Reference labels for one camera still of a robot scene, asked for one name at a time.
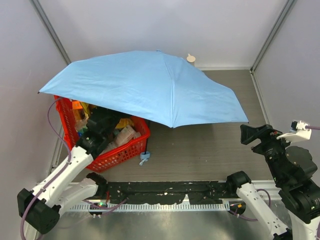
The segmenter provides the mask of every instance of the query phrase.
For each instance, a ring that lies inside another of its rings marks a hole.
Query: wall
[[[40,0],[72,61],[131,50],[247,68],[286,0]]]
[[[261,61],[256,77],[271,124],[288,131],[292,120],[320,126],[320,1],[297,1]],[[320,131],[297,145],[320,167]],[[314,176],[320,184],[320,170]]]
[[[53,97],[37,92],[66,64],[29,1],[2,0],[0,22],[0,233],[15,240],[17,194],[48,174],[57,141],[46,120]]]

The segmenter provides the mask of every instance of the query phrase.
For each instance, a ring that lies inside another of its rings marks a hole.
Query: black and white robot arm
[[[65,160],[32,190],[22,189],[18,196],[18,210],[22,217],[35,198],[25,220],[41,234],[48,233],[58,222],[60,216],[78,202],[93,196],[102,196],[107,190],[107,181],[96,173],[68,188],[71,181],[107,147],[109,135],[114,131],[121,118],[127,114],[110,109],[94,108],[88,120],[86,131]]]
[[[318,239],[320,188],[311,180],[318,168],[308,150],[288,147],[291,143],[310,139],[312,131],[308,126],[306,122],[293,121],[290,133],[283,134],[268,124],[256,128],[241,125],[242,144],[261,140],[252,151],[265,157],[276,187],[281,189],[279,195],[289,212],[292,231],[269,209],[243,171],[228,176],[227,183],[249,206],[269,239]]]

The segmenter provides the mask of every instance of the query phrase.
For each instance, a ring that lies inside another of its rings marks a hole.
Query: umbrella
[[[176,128],[248,122],[235,95],[180,57],[129,51],[72,62],[40,92]]]

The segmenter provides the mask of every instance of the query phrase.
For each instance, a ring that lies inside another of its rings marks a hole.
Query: red plastic basket
[[[68,98],[62,98],[56,102],[56,110],[59,112],[64,129],[64,140],[68,144],[68,147],[72,149],[79,139],[75,129],[76,120],[72,110],[72,101]],[[140,132],[141,136],[131,140],[125,145],[98,156],[86,167],[87,169],[101,173],[130,158],[140,155],[140,153],[145,150],[147,138],[150,136],[150,130],[144,119],[132,116],[131,120],[134,123],[135,130]]]

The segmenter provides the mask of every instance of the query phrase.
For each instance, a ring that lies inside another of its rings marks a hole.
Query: floor
[[[265,124],[248,70],[214,70],[205,74],[235,92],[249,125]],[[108,181],[124,182],[225,180],[228,175],[243,170],[252,180],[272,179],[264,157],[251,152],[254,144],[240,143],[240,125],[217,123],[172,129],[152,122],[149,161],[139,166],[140,158],[135,157],[107,170],[103,176]],[[81,181],[89,172],[83,170],[74,181]]]
[[[271,210],[291,227],[281,201],[272,201]],[[249,209],[244,216],[254,218]],[[258,221],[226,211],[114,212],[101,218],[92,218],[88,212],[67,212],[44,240],[269,240],[266,233]]]

